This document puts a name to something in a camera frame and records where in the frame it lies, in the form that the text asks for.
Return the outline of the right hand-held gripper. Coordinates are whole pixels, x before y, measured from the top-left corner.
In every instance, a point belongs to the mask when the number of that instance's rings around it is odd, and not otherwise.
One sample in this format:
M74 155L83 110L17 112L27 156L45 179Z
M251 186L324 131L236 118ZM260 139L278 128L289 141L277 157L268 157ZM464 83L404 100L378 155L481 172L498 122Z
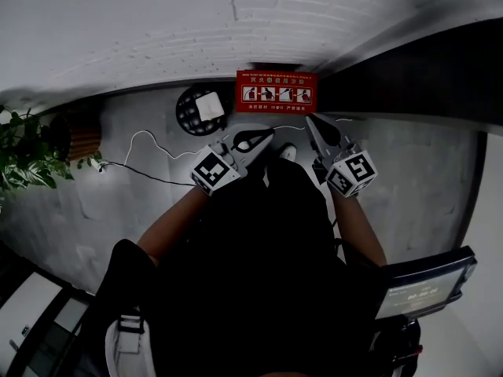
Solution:
M352 138L340 120L327 115L305 117L310 145L315 151L312 165L319 184L347 198L355 196L377 177L369 153Z

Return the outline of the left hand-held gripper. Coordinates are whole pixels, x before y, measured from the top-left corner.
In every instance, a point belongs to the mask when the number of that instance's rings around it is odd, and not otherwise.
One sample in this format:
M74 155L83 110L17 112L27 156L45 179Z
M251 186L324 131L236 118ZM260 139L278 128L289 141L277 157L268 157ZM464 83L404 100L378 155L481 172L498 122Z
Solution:
M232 126L202 148L190 170L195 184L209 196L245 178L248 167L270 144L275 131L269 126Z

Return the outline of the red fire extinguisher box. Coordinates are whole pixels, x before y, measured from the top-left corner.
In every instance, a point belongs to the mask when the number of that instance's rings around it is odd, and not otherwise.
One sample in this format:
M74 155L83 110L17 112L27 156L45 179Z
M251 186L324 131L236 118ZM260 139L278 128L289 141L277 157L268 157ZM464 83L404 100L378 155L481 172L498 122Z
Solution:
M318 76L295 71L237 71L236 106L243 113L317 111Z

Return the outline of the person's left forearm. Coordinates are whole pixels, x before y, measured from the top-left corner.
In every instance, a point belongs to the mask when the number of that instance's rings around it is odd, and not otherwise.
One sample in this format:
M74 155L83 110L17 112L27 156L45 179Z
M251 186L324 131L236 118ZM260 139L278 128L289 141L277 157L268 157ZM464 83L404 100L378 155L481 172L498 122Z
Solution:
M138 246L155 267L182 241L210 201L211 196L201 188L194 187L147 228Z

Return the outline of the person's right forearm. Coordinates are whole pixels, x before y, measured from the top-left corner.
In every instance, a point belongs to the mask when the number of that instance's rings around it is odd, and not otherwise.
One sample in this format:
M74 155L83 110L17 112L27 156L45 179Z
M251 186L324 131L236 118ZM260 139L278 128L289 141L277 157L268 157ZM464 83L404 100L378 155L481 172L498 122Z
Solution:
M341 238L377 266L385 266L384 250L358 199L330 190Z

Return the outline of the black framed glass cabinet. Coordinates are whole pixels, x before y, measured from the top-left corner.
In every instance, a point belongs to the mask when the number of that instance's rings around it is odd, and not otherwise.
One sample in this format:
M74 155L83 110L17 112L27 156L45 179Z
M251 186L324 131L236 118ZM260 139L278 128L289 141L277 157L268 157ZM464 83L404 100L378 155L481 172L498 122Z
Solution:
M94 377L79 337L93 298L0 240L0 377Z

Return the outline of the person's white shoe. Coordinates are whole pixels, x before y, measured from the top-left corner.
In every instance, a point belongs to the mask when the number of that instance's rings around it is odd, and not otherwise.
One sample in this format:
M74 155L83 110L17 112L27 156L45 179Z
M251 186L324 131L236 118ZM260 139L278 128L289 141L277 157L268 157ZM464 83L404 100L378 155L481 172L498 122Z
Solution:
M280 148L277 156L280 159L285 159L294 163L297 156L297 147L294 144L287 143Z

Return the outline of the black round tufted stool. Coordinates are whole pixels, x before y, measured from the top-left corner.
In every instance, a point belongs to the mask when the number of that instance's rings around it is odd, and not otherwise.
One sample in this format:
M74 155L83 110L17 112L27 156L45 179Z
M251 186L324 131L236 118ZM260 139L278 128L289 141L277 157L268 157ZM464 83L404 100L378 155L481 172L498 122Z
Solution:
M222 103L225 115L202 122L195 100L211 92L216 92ZM226 127L226 117L233 110L234 89L221 82L197 83L182 93L176 104L176 119L188 134L203 137Z

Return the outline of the person's black clothing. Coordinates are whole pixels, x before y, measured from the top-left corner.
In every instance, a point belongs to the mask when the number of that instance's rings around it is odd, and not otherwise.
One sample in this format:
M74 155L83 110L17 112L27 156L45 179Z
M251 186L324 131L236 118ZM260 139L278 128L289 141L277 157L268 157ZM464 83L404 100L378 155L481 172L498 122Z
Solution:
M155 267L119 241L83 321L83 351L107 370L105 335L137 309L163 377L358 377L373 322L367 272L335 252L339 226L296 162L276 158L211 196Z

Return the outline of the brown slatted wooden planter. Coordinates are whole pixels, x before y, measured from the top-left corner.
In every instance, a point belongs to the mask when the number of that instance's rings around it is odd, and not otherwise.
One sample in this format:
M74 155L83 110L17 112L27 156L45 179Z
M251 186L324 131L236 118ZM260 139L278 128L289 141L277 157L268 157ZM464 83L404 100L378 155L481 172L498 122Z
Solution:
M101 124L98 118L68 118L70 145L68 159L75 161L95 154L101 145Z

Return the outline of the black framed screen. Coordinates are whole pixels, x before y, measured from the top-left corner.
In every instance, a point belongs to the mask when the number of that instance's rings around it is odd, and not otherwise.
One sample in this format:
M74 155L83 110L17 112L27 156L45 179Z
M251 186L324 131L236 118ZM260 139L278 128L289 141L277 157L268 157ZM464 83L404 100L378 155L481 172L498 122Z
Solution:
M436 313L462 296L477 261L469 246L380 268L376 319Z

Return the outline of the black gear pack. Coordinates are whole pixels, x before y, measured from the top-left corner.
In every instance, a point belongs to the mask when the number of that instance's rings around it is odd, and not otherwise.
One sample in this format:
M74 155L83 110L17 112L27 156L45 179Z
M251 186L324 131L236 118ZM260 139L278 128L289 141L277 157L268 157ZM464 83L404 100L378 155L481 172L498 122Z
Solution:
M417 319L403 315L376 320L366 365L369 377L414 377L423 352Z

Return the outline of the green leafy plant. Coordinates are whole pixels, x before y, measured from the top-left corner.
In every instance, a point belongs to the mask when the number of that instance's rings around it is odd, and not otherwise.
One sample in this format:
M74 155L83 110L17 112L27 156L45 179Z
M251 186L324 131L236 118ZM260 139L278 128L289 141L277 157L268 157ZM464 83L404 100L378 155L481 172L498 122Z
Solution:
M96 114L63 112L47 120L31 112L20 114L0 104L0 115L9 117L7 122L0 123L0 213L8 193L31 185L55 189L57 178L74 179L72 164L80 169L83 164L91 167L101 159L100 147L85 159L68 159L68 118L99 119Z

